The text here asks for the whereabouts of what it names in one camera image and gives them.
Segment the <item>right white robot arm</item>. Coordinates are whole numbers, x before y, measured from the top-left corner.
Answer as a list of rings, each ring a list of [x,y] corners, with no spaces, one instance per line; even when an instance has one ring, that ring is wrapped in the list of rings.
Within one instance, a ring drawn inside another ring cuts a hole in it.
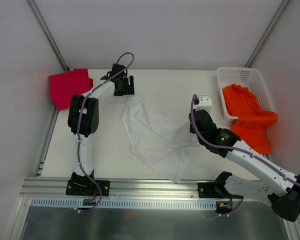
[[[259,182],[223,171],[214,181],[214,193],[247,197],[270,206],[281,218],[295,222],[300,215],[300,174],[274,164],[253,150],[243,139],[226,128],[218,128],[204,110],[191,110],[190,132],[200,145],[213,154],[228,159],[253,174]]]

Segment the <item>white t-shirt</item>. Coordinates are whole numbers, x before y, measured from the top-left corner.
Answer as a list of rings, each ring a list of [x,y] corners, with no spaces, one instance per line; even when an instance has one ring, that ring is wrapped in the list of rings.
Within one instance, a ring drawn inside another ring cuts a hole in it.
[[[140,96],[127,98],[120,122],[131,153],[165,179],[178,183],[190,162],[190,151],[200,145],[190,133],[190,123],[175,123]]]

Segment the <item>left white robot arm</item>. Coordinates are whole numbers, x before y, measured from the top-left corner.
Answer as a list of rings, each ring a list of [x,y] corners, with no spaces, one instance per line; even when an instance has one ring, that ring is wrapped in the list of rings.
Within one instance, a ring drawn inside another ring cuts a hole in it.
[[[99,103],[109,96],[134,95],[134,77],[128,75],[128,67],[119,63],[100,79],[100,83],[83,94],[71,98],[67,124],[74,134],[76,165],[67,183],[68,196],[107,197],[108,180],[94,179],[92,136],[100,121]]]

